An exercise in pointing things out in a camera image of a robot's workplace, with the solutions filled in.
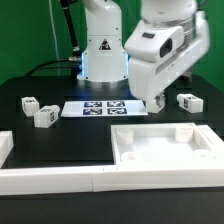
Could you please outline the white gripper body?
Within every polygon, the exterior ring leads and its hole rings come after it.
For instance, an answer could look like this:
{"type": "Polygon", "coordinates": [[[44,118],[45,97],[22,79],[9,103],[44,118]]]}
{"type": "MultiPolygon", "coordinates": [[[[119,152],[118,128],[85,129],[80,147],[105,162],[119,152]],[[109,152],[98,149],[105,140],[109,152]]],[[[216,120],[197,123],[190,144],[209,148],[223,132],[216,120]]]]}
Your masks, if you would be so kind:
{"type": "Polygon", "coordinates": [[[141,20],[125,43],[131,94],[144,101],[155,98],[203,57],[209,44],[203,11],[195,15],[195,37],[188,44],[182,26],[159,27],[141,20]]]}

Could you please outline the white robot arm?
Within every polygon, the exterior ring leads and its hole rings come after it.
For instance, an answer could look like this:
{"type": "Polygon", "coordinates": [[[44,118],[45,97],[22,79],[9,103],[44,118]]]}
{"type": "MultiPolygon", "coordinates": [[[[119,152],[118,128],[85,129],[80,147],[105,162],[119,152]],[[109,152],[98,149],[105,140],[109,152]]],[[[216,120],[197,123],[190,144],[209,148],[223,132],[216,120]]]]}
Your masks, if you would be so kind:
{"type": "Polygon", "coordinates": [[[120,7],[113,0],[83,0],[87,48],[79,80],[127,81],[134,97],[151,103],[207,53],[210,33],[196,0],[140,1],[141,19],[123,41],[120,7]]]}

